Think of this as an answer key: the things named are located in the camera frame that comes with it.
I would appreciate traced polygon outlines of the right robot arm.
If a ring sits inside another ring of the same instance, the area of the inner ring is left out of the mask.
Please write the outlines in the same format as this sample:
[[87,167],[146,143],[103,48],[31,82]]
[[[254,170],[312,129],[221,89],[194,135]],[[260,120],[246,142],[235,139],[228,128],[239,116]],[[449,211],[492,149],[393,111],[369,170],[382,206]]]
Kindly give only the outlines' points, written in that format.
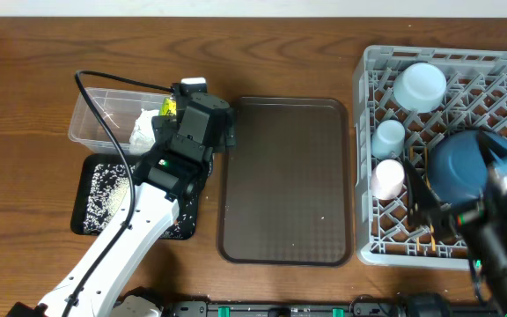
[[475,142],[488,172],[486,187],[475,199],[446,210],[412,163],[404,159],[408,222],[427,225],[436,240],[460,236],[467,244],[479,302],[486,303],[479,286],[485,282],[498,311],[507,314],[507,148],[483,131],[475,133]]

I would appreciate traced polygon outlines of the light blue cup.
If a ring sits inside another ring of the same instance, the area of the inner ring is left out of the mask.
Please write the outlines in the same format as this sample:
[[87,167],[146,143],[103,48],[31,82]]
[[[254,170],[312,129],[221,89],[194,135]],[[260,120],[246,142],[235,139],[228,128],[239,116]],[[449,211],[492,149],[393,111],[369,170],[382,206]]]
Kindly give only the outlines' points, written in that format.
[[381,122],[371,136],[371,155],[376,159],[399,157],[404,149],[406,130],[395,120]]

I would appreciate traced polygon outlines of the light blue rice bowl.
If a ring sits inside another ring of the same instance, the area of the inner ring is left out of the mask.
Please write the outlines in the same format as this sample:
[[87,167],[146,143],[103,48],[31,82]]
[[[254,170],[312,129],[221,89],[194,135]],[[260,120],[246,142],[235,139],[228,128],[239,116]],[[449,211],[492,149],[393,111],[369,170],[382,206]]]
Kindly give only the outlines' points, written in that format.
[[409,111],[428,113],[438,108],[445,95],[445,74],[430,63],[415,63],[407,67],[394,81],[396,102]]

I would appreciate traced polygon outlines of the dark blue plate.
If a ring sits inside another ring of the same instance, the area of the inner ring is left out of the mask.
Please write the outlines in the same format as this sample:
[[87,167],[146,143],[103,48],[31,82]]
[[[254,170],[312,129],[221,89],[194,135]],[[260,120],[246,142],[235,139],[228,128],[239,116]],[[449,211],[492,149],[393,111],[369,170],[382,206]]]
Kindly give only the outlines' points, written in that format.
[[[489,183],[489,169],[485,166],[477,144],[479,130],[464,130],[437,144],[429,155],[428,175],[431,188],[443,203],[456,205],[479,199],[481,196],[501,196]],[[507,149],[507,139],[487,132]]]

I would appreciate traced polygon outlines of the grey dishwasher rack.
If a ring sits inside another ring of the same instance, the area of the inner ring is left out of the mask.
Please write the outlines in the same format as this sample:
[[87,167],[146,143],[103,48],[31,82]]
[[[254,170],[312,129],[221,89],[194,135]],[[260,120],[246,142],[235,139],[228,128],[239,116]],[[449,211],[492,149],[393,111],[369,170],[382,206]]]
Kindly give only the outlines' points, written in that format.
[[[408,111],[396,102],[393,83],[414,63],[438,67],[447,80],[440,107],[429,114]],[[424,173],[423,150],[465,129],[487,129],[507,139],[507,51],[456,48],[369,46],[353,75],[353,116],[356,129],[356,255],[367,265],[466,270],[467,246],[462,240],[439,241],[431,250],[430,230],[411,227],[407,193],[380,201],[371,193],[371,136],[384,120],[406,129],[404,151]],[[415,239],[420,251],[416,254]]]

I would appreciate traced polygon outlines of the white tissue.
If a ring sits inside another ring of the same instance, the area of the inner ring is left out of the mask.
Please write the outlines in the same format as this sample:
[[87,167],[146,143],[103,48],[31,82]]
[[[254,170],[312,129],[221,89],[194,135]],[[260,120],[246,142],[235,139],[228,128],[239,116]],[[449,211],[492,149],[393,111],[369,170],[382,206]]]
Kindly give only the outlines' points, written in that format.
[[154,131],[151,124],[152,118],[159,115],[159,111],[142,110],[135,120],[133,131],[130,135],[129,144],[133,147],[150,147],[155,142]]

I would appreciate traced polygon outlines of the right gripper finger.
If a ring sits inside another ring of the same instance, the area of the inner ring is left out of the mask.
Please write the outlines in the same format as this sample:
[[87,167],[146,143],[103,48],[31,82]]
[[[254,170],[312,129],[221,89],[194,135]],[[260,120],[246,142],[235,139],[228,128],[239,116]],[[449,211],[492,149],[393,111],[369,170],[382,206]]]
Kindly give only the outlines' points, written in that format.
[[408,223],[436,227],[441,206],[408,158],[403,161],[408,192]]
[[479,131],[476,139],[482,160],[488,169],[496,166],[499,160],[507,156],[507,149],[485,132]]

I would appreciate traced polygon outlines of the black plastic tray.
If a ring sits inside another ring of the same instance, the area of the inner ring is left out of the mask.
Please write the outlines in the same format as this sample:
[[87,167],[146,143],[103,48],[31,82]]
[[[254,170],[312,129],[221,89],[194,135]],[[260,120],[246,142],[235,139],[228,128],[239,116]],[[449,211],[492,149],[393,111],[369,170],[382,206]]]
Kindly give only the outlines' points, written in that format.
[[[117,155],[92,154],[84,161],[70,229],[79,235],[98,235],[129,194],[125,165]],[[188,240],[196,229],[199,197],[194,196],[180,208],[174,225],[161,236],[162,240]]]

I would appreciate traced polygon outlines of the wooden chopstick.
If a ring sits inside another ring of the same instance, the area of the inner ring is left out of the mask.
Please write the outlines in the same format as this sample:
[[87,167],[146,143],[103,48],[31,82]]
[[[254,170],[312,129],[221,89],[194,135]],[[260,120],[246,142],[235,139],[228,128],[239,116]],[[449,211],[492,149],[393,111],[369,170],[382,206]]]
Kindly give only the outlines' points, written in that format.
[[[408,157],[409,160],[412,161],[414,159],[414,146],[410,146],[408,150]],[[415,245],[416,245],[416,254],[420,251],[420,240],[419,237],[415,239]]]
[[[428,163],[429,163],[429,149],[427,147],[423,150],[423,160],[424,160],[424,179],[426,182],[426,186],[429,190],[431,190],[431,185],[429,181],[429,175],[428,175]],[[430,244],[431,244],[431,250],[435,253],[437,251],[437,244],[436,240],[433,237],[434,228],[432,225],[430,225]]]

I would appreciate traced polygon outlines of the brown serving tray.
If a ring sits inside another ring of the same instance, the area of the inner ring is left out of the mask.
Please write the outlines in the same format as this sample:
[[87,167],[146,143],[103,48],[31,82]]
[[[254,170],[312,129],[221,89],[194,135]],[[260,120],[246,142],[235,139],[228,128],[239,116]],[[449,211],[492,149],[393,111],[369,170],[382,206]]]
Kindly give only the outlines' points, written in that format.
[[349,112],[334,99],[242,97],[224,157],[217,249],[235,264],[338,267],[354,252]]

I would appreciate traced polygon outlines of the green yellow snack wrapper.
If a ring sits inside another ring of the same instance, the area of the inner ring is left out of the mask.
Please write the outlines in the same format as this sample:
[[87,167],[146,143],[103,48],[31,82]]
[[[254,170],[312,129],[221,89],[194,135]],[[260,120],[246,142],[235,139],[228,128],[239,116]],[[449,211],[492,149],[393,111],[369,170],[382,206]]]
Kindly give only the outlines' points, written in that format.
[[159,114],[161,116],[174,116],[177,113],[177,105],[174,97],[166,97],[163,100]]

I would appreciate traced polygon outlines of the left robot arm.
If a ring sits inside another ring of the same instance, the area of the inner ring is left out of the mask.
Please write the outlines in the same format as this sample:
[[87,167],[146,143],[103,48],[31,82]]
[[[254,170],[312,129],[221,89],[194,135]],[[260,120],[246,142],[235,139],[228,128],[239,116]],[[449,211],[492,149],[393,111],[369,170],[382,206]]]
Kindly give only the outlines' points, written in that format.
[[215,152],[235,144],[232,109],[188,107],[181,121],[159,116],[156,143],[131,174],[131,186],[107,227],[75,268],[35,307],[10,316],[108,316],[122,289],[180,210],[198,197]]

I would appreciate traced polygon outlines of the white rice pile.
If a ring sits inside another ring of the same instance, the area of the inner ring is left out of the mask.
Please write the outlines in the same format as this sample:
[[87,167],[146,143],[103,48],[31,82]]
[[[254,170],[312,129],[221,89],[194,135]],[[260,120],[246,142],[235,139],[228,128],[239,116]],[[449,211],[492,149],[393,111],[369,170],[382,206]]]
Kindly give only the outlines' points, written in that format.
[[[81,213],[81,233],[96,235],[108,225],[120,207],[129,181],[125,166],[115,163],[94,164],[83,175],[86,189],[81,196],[84,200],[76,211]],[[193,236],[197,220],[197,207],[193,204],[180,209],[176,223],[161,235],[161,239],[187,240]]]

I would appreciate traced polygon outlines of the pink cup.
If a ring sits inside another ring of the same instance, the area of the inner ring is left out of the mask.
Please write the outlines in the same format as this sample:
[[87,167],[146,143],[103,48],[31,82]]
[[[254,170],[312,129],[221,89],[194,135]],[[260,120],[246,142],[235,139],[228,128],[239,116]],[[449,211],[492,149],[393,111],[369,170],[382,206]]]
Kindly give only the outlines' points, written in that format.
[[379,200],[394,199],[401,192],[404,180],[404,167],[399,161],[383,160],[372,170],[371,193]]

